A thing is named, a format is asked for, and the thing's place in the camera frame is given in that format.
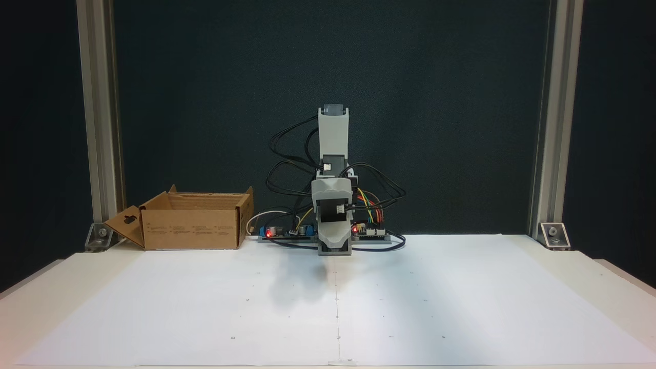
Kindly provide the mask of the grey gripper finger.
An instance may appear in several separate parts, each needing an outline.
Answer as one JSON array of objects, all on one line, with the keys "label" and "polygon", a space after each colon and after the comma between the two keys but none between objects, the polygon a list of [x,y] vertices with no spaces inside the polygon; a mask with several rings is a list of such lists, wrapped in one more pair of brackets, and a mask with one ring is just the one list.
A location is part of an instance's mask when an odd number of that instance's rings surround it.
[{"label": "grey gripper finger", "polygon": [[349,220],[318,222],[318,239],[326,247],[342,247],[351,240],[352,224]]}]

